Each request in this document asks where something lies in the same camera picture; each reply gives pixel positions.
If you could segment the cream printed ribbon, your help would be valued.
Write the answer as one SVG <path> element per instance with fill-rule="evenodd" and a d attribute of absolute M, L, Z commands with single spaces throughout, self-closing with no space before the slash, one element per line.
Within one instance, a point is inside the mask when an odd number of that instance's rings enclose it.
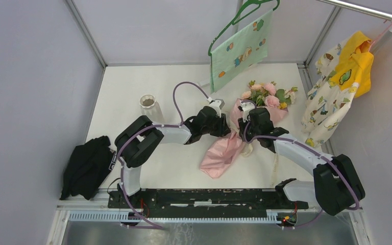
<path fill-rule="evenodd" d="M 253 151 L 253 145 L 251 143 L 245 143 L 244 147 L 240 151 L 240 155 L 243 157 L 248 157 Z M 279 168 L 279 155 L 274 153 L 273 166 L 271 170 L 271 176 L 269 178 L 270 184 L 269 188 L 275 188 L 278 183 L 278 168 Z"/>

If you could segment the pink plastic hanger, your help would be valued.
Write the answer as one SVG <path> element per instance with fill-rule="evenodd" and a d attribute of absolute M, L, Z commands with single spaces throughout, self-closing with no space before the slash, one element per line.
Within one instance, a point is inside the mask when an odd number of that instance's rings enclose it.
<path fill-rule="evenodd" d="M 390 24 L 376 37 L 370 42 L 369 46 L 369 52 L 372 52 L 373 47 L 376 45 L 376 43 L 392 28 L 392 20 L 390 21 Z"/>

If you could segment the yellow cartoon child shirt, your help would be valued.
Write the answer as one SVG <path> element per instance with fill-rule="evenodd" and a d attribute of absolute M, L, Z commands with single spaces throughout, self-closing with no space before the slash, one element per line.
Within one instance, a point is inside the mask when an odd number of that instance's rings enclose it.
<path fill-rule="evenodd" d="M 319 79 L 308 92 L 301 119 L 308 146 L 324 144 L 351 108 L 353 99 L 369 92 L 374 60 L 370 47 L 371 40 L 357 31 L 315 63 Z"/>

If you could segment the green plastic hanger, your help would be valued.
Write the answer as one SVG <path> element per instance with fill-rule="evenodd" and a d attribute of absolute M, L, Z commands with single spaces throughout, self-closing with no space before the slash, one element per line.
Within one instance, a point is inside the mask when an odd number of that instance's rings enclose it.
<path fill-rule="evenodd" d="M 270 2 L 274 2 L 276 3 L 276 5 L 272 8 L 273 11 L 275 11 L 279 6 L 280 6 L 280 0 L 248 0 L 245 3 L 243 3 L 238 10 L 236 11 L 235 16 L 233 17 L 233 19 L 219 32 L 219 34 L 212 40 L 212 42 L 210 43 L 210 46 L 208 48 L 208 56 L 211 58 L 212 57 L 212 48 L 214 46 L 214 44 L 216 43 L 216 41 L 223 35 L 223 33 L 231 26 L 235 26 L 237 25 L 240 21 L 242 21 L 243 19 L 245 19 L 246 17 L 248 17 L 250 14 L 252 14 L 253 12 L 255 12 L 256 10 L 258 10 L 261 5 L 265 4 L 265 3 L 270 3 Z M 242 15 L 242 13 L 249 7 L 255 5 L 256 8 L 254 8 L 253 10 L 251 10 L 250 12 L 248 12 L 245 15 Z"/>

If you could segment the metal clothes rail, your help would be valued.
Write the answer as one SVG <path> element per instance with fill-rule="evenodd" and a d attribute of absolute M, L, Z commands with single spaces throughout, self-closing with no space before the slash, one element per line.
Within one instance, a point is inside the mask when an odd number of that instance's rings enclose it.
<path fill-rule="evenodd" d="M 343 9 L 348 9 L 354 12 L 358 12 L 361 14 L 365 14 L 371 17 L 375 17 L 378 19 L 382 19 L 384 21 L 389 21 L 392 23 L 392 13 L 378 10 L 375 8 L 371 7 L 366 7 L 364 5 L 359 5 L 356 3 L 351 3 L 347 1 L 338 1 L 338 0 L 317 0 L 318 2 L 330 4 L 336 7 L 341 7 Z M 388 29 L 390 32 L 392 32 L 392 25 Z"/>

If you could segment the white ribbed ceramic vase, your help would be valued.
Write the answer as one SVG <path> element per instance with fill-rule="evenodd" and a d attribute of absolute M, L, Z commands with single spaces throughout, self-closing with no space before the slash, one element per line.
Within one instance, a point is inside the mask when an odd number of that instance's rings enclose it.
<path fill-rule="evenodd" d="M 139 100 L 141 114 L 147 116 L 155 123 L 165 123 L 163 113 L 156 97 L 152 94 L 145 94 Z"/>

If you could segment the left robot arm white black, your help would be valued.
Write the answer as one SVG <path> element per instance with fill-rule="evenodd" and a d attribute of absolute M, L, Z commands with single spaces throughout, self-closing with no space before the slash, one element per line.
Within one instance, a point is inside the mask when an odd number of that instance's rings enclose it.
<path fill-rule="evenodd" d="M 141 166 L 147 162 L 160 144 L 193 144 L 203 135 L 224 137 L 231 133 L 226 115 L 205 106 L 196 116 L 191 116 L 182 124 L 160 124 L 146 115 L 138 117 L 115 139 L 116 158 L 121 164 L 120 201 L 128 208 L 139 204 L 141 190 Z"/>

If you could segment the green cartoon print cloth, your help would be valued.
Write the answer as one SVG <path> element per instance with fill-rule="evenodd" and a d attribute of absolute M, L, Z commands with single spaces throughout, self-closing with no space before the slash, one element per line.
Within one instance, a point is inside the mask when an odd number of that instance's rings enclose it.
<path fill-rule="evenodd" d="M 272 15 L 272 10 L 266 12 L 211 51 L 210 92 L 267 56 Z"/>

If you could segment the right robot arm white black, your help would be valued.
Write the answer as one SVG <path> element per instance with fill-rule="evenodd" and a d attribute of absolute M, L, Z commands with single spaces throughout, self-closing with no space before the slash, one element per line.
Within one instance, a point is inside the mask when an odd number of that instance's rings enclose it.
<path fill-rule="evenodd" d="M 275 127 L 266 108 L 241 103 L 238 110 L 242 113 L 238 118 L 239 135 L 245 142 L 258 141 L 263 148 L 289 159 L 313 177 L 311 182 L 282 182 L 281 190 L 274 195 L 278 207 L 288 208 L 295 201 L 316 202 L 331 216 L 360 208 L 365 190 L 348 156 L 319 152 L 300 142 L 288 130 Z"/>

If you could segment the black cloth bundle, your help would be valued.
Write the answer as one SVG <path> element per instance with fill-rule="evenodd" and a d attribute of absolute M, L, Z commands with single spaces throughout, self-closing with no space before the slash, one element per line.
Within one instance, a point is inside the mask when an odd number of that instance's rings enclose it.
<path fill-rule="evenodd" d="M 90 200 L 96 195 L 116 163 L 110 145 L 109 137 L 101 136 L 75 147 L 63 173 L 60 200 L 77 195 Z"/>

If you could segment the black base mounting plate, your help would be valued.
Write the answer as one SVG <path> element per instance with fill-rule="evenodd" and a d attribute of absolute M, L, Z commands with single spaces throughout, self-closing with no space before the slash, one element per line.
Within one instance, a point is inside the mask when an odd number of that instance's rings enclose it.
<path fill-rule="evenodd" d="M 262 218 L 268 210 L 309 207 L 273 188 L 142 189 L 128 198 L 121 190 L 109 192 L 108 208 L 128 209 L 130 205 L 149 218 Z"/>

